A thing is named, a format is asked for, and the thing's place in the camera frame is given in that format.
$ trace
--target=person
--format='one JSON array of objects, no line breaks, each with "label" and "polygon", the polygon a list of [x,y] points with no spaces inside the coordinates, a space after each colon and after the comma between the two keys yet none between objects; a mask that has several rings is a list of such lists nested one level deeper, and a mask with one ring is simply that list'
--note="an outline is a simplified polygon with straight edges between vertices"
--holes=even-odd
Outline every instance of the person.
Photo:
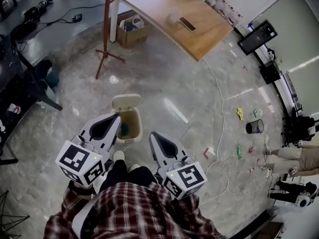
[{"label": "person", "polygon": [[271,150],[266,148],[267,155],[275,155],[284,161],[267,163],[261,159],[257,160],[260,168],[269,168],[274,173],[290,174],[291,176],[311,176],[319,174],[319,147],[313,145],[302,145],[301,148],[281,148]]},{"label": "person", "polygon": [[[196,195],[172,200],[146,167],[135,164],[129,172],[122,151],[85,218],[81,238],[212,238],[227,239],[202,216]],[[92,189],[71,181],[61,211],[47,221],[44,239],[75,239],[72,221],[91,199]]]},{"label": "person", "polygon": [[290,203],[295,203],[297,196],[302,192],[307,192],[310,194],[310,199],[315,199],[319,195],[319,191],[317,191],[316,184],[308,182],[306,185],[297,185],[291,183],[285,183],[281,180],[277,180],[275,185],[279,186],[282,190],[287,191],[288,193],[271,193],[269,194],[269,198],[286,201]]}]

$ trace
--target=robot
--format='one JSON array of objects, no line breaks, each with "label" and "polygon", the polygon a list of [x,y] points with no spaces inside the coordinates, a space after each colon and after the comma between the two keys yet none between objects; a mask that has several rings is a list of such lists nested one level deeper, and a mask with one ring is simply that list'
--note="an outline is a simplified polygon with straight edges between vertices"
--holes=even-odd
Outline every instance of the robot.
[{"label": "robot", "polygon": [[[112,163],[109,150],[116,141],[121,117],[105,114],[89,120],[71,141],[65,141],[55,162],[69,179],[90,187]],[[152,132],[149,142],[159,168],[156,176],[176,199],[189,196],[207,181],[199,162],[186,154],[183,145],[167,134]]]}]

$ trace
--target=red plaid shirt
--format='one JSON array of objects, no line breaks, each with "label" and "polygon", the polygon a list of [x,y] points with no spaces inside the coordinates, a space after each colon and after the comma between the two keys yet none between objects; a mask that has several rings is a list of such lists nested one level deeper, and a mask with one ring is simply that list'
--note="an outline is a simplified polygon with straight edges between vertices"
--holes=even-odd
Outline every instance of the red plaid shirt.
[{"label": "red plaid shirt", "polygon": [[[72,220],[87,202],[68,188],[61,212],[46,224],[44,238],[76,239]],[[201,215],[198,202],[196,195],[172,200],[169,192],[156,183],[148,187],[117,183],[99,195],[83,224],[81,237],[227,239]]]}]

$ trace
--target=marble floor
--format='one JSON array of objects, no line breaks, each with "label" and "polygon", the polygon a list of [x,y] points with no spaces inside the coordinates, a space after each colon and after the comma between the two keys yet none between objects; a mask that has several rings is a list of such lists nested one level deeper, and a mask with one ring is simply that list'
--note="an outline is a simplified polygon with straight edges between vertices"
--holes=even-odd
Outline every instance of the marble floor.
[{"label": "marble floor", "polygon": [[[140,142],[113,148],[113,152],[124,151],[128,166],[137,162],[155,172],[148,136],[153,130],[170,134],[205,171],[216,161],[198,194],[204,216],[212,219],[222,234],[232,236],[260,214],[269,204],[272,177],[265,177],[256,160],[263,157],[265,142],[271,148],[281,146],[283,111],[275,90],[262,79],[258,62],[240,50],[238,40],[230,33],[195,62],[154,29],[147,42],[132,49],[111,43],[110,51],[126,63],[107,60],[98,80],[94,76],[100,55],[95,49],[102,43],[91,43],[88,51],[61,69],[57,98],[63,110],[34,106],[9,141],[19,163],[0,167],[0,190],[9,190],[9,213],[31,216],[13,231],[22,238],[42,238],[45,222],[59,211],[68,184],[54,162],[64,141],[77,134],[87,120],[108,113],[113,96],[128,93],[142,97],[138,109],[144,131]],[[222,100],[206,64],[216,76],[223,99],[225,123],[220,145]],[[239,120],[237,108],[243,109],[244,121]],[[254,109],[264,122],[263,134],[245,131],[246,122],[255,120]],[[240,160],[237,144],[243,151]],[[206,159],[203,152],[210,146],[216,155]],[[248,153],[251,147],[255,150]]]}]

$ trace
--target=white cable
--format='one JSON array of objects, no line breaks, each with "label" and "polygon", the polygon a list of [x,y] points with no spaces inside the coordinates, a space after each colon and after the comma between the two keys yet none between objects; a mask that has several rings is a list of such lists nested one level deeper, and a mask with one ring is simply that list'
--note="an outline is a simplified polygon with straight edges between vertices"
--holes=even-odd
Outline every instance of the white cable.
[{"label": "white cable", "polygon": [[[211,68],[209,67],[209,65],[207,64],[207,62],[205,61],[204,58],[203,58],[203,61],[205,62],[206,66],[208,67],[208,69],[210,70],[211,74],[212,74],[212,75],[214,76],[214,78],[215,78],[215,81],[216,81],[216,84],[217,84],[217,87],[218,87],[218,91],[219,91],[219,95],[220,95],[220,99],[221,99],[221,113],[222,113],[223,119],[224,119],[222,132],[221,132],[220,139],[219,139],[219,143],[218,143],[217,150],[216,150],[217,160],[214,161],[214,162],[207,168],[206,173],[205,173],[205,175],[207,175],[207,172],[208,172],[208,170],[212,167],[212,165],[219,161],[218,148],[219,148],[219,146],[220,146],[220,143],[221,143],[221,140],[222,140],[222,137],[223,137],[223,134],[224,134],[225,114],[224,114],[224,112],[223,112],[224,100],[223,100],[223,97],[222,97],[222,94],[221,94],[220,87],[219,87],[219,85],[218,85],[217,78],[216,78],[216,76],[214,75],[213,71],[211,70]],[[228,166],[229,166],[229,175],[228,175],[228,176],[225,174],[225,171],[224,171],[224,166],[225,166],[226,163],[227,163]],[[230,178],[230,173],[231,173],[231,168],[230,168],[230,164],[229,164],[228,160],[226,160],[226,161],[223,163],[222,171],[223,171],[223,174],[225,175],[225,177],[227,178],[227,186],[226,186],[226,189],[225,189],[221,194],[219,194],[218,196],[215,196],[215,197],[213,197],[213,198],[210,198],[210,199],[206,200],[205,202],[201,203],[199,206],[201,206],[201,205],[205,204],[206,202],[211,201],[211,200],[213,200],[213,199],[215,199],[215,198],[217,198],[217,197],[220,197],[220,196],[223,195],[226,191],[227,191],[228,193],[232,194],[232,195],[235,195],[236,201],[239,201],[239,200],[241,200],[241,199],[244,198],[244,196],[246,195],[246,192],[247,192],[248,188],[250,187],[250,185],[251,185],[253,182],[254,182],[254,187],[255,187],[255,188],[258,188],[258,187],[261,187],[261,186],[264,184],[264,182],[266,181],[266,177],[265,177],[264,180],[263,180],[263,182],[262,182],[259,186],[256,186],[256,180],[253,180],[253,181],[248,185],[248,187],[245,189],[244,195],[243,195],[241,198],[238,199],[237,196],[236,196],[236,194],[233,193],[233,192],[230,192],[229,189],[228,189],[228,186],[229,186],[229,178]],[[262,189],[263,189],[263,187],[261,187],[260,192],[258,193],[258,195],[256,196],[256,198],[259,196],[259,194],[261,193]]]}]

